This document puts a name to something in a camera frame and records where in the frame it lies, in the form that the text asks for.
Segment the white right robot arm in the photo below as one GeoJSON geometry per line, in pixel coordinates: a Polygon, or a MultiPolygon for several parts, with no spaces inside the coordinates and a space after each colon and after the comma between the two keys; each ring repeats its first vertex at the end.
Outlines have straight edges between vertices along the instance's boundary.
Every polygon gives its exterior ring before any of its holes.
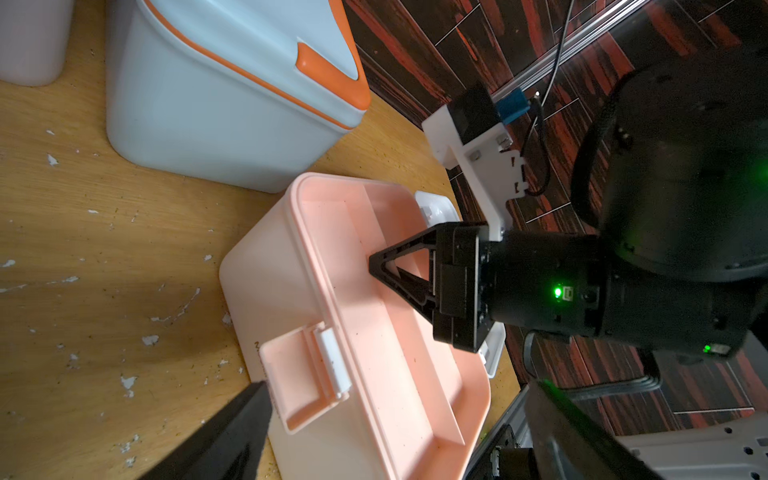
{"type": "Polygon", "coordinates": [[[655,355],[727,360],[767,339],[767,49],[739,45],[619,79],[579,147],[571,204],[589,235],[508,231],[496,212],[371,255],[371,275],[438,341],[478,352],[493,324],[634,346],[639,378],[531,383],[469,479],[763,479],[767,416],[615,437],[588,399],[646,393],[655,355]]]}

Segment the white pink first aid box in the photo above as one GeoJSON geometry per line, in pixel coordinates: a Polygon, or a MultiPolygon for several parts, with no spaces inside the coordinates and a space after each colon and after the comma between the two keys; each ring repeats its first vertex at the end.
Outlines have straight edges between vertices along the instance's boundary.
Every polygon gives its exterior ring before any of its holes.
{"type": "Polygon", "coordinates": [[[491,403],[484,362],[434,340],[368,270],[371,254],[424,226],[402,186],[305,173],[223,259],[283,478],[464,476],[491,403]]]}

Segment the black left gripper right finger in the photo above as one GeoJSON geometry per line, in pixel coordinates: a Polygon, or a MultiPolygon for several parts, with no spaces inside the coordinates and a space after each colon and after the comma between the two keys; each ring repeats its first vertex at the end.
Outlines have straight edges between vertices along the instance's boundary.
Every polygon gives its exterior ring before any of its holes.
{"type": "Polygon", "coordinates": [[[525,414],[541,479],[658,479],[549,381],[529,385],[525,414]]]}

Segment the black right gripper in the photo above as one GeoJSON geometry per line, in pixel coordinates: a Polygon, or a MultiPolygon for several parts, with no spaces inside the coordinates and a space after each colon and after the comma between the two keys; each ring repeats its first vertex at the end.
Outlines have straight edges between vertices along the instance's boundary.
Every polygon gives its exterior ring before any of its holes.
{"type": "Polygon", "coordinates": [[[371,254],[368,267],[435,340],[464,351],[477,352],[493,322],[565,336],[601,328],[606,258],[595,235],[512,231],[491,241],[484,225],[449,223],[371,254]],[[432,283],[386,266],[429,249],[432,283]]]}

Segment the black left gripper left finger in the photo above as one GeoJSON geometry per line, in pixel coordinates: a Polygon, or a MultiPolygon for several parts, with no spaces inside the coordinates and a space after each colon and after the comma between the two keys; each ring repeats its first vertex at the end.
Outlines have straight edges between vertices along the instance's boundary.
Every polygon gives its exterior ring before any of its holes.
{"type": "Polygon", "coordinates": [[[267,383],[254,382],[143,477],[254,479],[271,416],[267,383]]]}

